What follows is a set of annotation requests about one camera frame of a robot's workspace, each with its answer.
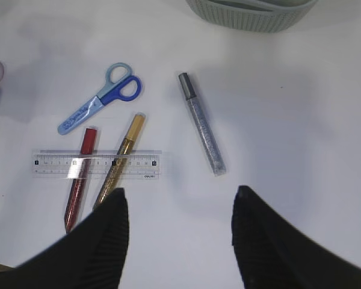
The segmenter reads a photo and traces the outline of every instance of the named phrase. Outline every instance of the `red pen cap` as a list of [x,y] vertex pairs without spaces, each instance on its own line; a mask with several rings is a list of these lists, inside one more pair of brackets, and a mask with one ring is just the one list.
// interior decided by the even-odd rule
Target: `red pen cap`
[[82,149],[80,153],[82,155],[91,155],[94,150],[97,130],[93,128],[87,128],[85,130],[84,139],[82,143]]

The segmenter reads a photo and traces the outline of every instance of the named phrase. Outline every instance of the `clear plastic ruler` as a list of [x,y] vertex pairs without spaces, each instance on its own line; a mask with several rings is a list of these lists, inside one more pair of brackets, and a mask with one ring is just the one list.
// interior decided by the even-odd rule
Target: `clear plastic ruler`
[[158,179],[161,174],[161,151],[134,151],[130,155],[116,155],[114,151],[97,151],[80,155],[78,151],[33,151],[32,174],[37,178],[75,179],[84,160],[90,160],[87,178],[104,178],[116,158],[126,159],[122,178]]

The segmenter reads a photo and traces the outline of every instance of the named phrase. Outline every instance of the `label on scissors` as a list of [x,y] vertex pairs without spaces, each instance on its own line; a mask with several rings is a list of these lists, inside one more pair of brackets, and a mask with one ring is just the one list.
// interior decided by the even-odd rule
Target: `label on scissors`
[[101,110],[103,106],[100,99],[97,96],[94,96],[58,127],[59,134],[68,134],[71,130]]

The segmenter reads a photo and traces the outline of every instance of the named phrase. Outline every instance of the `gray plastic basket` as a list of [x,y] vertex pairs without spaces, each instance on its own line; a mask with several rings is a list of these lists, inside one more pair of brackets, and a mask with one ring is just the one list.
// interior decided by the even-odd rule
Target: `gray plastic basket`
[[297,23],[318,0],[186,0],[202,19],[229,28],[275,33]]

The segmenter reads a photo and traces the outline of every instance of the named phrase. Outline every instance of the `white surface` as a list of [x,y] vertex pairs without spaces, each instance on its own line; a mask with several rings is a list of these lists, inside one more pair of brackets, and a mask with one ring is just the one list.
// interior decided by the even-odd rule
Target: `white surface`
[[[361,266],[361,0],[323,0],[268,35],[200,20],[181,0],[0,0],[0,263],[64,235],[70,181],[33,179],[32,149],[79,149],[57,126],[111,63],[144,81],[86,125],[114,149],[135,112],[137,149],[173,158],[159,181],[123,181],[131,219],[121,288],[242,288],[230,245],[233,198],[252,186],[292,224]],[[215,178],[177,74],[196,76],[228,174]],[[84,216],[102,181],[90,182]]]

